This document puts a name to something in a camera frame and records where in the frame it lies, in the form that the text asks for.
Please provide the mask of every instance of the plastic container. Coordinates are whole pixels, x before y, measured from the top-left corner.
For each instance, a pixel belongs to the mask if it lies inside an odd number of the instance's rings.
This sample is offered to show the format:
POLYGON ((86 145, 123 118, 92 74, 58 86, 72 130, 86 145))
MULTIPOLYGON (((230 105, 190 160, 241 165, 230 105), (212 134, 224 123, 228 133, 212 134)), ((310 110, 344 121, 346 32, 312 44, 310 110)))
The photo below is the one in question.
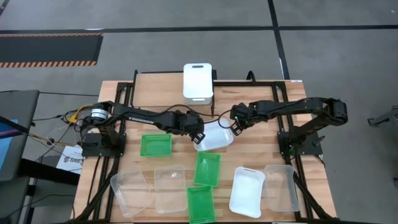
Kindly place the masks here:
POLYGON ((183 97, 188 105, 208 105, 213 96, 212 67, 209 63, 184 65, 183 97))
POLYGON ((190 224, 213 223, 216 221, 213 191, 210 186, 189 187, 187 195, 190 224))
POLYGON ((155 201, 158 213, 187 209, 187 186, 184 166, 168 166, 155 170, 155 201))
POLYGON ((170 156, 171 153, 171 134, 145 134, 141 137, 142 157, 170 156))
POLYGON ((274 212, 299 211, 293 167, 291 165, 266 166, 264 173, 267 177, 264 184, 267 208, 274 212))
MULTIPOLYGON (((220 119, 220 124, 224 127, 229 126, 229 122, 225 118, 220 119)), ((193 143, 198 152, 221 149, 234 141, 231 130, 220 127, 217 121, 205 124, 204 134, 206 136, 200 144, 193 143)))
POLYGON ((199 152, 193 183, 217 187, 220 177, 220 162, 219 154, 199 152))
POLYGON ((229 209, 252 218, 261 216, 261 191, 266 176, 263 172, 238 167, 235 170, 229 209))
POLYGON ((139 213, 154 201, 154 196, 138 166, 132 166, 129 170, 114 175, 111 178, 111 186, 126 218, 139 213))

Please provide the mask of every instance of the wooden table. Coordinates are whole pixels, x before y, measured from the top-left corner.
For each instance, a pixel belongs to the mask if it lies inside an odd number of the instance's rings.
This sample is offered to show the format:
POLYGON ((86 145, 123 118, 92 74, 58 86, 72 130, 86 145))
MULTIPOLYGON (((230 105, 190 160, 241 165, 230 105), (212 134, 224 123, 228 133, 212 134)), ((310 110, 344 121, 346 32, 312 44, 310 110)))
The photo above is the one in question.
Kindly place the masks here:
MULTIPOLYGON (((116 94, 118 81, 104 81, 99 94, 99 101, 113 101, 116 94)), ((285 81, 287 93, 290 101, 305 98, 305 90, 302 82, 285 81)), ((271 87, 269 86, 216 86, 215 87, 215 113, 220 114, 230 109, 234 104, 240 102, 249 103, 257 100, 273 100, 271 87)), ((139 106, 147 110, 160 111, 165 106, 183 103, 182 98, 182 74, 138 74, 136 80, 136 90, 134 92, 134 106, 139 106)), ((206 106, 197 107, 198 110, 210 112, 206 106)), ((310 114, 293 116, 295 125, 303 125, 311 119, 310 114)), ((184 165, 187 187, 194 186, 193 176, 195 172, 195 161, 197 152, 193 147, 190 138, 187 136, 173 136, 171 157, 146 158, 139 154, 141 136, 147 133, 159 133, 159 130, 149 124, 135 122, 126 123, 127 145, 124 155, 121 157, 119 170, 126 170, 131 165, 139 166, 144 176, 154 192, 154 170, 162 166, 184 165)), ((267 165, 284 164, 279 154, 277 142, 277 132, 279 130, 277 120, 273 119, 267 123, 259 123, 254 127, 244 130, 241 135, 235 138, 232 145, 227 148, 217 150, 221 154, 220 183, 213 189, 214 203, 216 208, 216 218, 218 222, 272 222, 272 221, 294 221, 292 212, 272 212, 265 208, 262 200, 262 215, 258 219, 245 217, 233 213, 229 209, 229 198, 233 183, 234 171, 237 167, 243 166, 256 170, 263 170, 267 165)), ((75 210, 80 214, 86 207, 88 192, 91 179, 93 178, 94 167, 97 158, 87 158, 83 164, 80 182, 76 192, 75 210)), ((330 215, 335 216, 335 208, 331 197, 325 169, 315 156, 302 156, 303 168, 309 191, 318 203, 330 215)), ((94 195, 100 178, 102 159, 99 162, 98 171, 93 187, 94 195)), ((303 198, 297 189, 299 202, 301 204, 302 216, 305 217, 303 198)), ((106 199, 108 193, 105 192, 101 203, 100 218, 104 217, 106 199)), ((134 216, 134 218, 124 218, 121 214, 116 198, 113 202, 111 222, 187 222, 188 211, 169 214, 158 214, 155 203, 134 216)))

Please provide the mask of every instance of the green plastic tray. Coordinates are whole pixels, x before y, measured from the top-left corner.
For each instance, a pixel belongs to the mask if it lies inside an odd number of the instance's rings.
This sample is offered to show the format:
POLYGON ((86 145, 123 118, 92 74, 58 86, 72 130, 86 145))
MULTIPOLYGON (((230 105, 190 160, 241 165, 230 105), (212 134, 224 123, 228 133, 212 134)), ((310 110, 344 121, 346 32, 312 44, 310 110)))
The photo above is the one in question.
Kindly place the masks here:
POLYGON ((170 156, 171 153, 171 134, 145 134, 141 137, 142 157, 170 156))
POLYGON ((199 152, 193 183, 218 186, 221 156, 216 153, 199 152))
POLYGON ((211 186, 187 188, 189 223, 213 223, 216 213, 211 186))

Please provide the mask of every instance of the black and orange striped mat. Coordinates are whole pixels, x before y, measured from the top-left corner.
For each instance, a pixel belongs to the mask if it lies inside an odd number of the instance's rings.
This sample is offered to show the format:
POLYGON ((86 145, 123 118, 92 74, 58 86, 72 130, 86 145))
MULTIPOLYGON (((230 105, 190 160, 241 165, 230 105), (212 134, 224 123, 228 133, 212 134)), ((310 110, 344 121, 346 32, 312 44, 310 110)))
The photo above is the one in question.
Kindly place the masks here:
POLYGON ((0 35, 0 68, 93 66, 103 34, 0 35))

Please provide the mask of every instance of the white plastic container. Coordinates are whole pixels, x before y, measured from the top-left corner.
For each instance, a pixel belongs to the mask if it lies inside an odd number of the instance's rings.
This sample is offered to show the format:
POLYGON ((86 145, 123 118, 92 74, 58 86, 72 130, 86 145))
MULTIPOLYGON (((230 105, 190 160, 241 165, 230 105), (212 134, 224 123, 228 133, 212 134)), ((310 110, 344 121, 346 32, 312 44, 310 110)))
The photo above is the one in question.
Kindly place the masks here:
MULTIPOLYGON (((224 127, 229 126, 226 118, 220 119, 220 124, 224 127)), ((195 149, 199 152, 221 149, 229 146, 234 141, 234 136, 230 129, 220 127, 217 121, 205 124, 205 138, 201 143, 195 144, 195 149)))
POLYGON ((188 204, 184 166, 167 166, 155 170, 155 192, 158 213, 185 211, 188 204))
POLYGON ((213 79, 209 63, 184 65, 183 96, 188 105, 208 105, 213 97, 213 79))
POLYGON ((144 175, 138 166, 132 166, 111 178, 111 186, 126 218, 139 213, 154 201, 144 175))
POLYGON ((274 212, 299 211, 293 167, 291 165, 266 166, 264 173, 267 176, 264 184, 267 208, 274 212))
POLYGON ((229 209, 234 213, 259 218, 264 179, 266 176, 258 170, 236 168, 229 209))

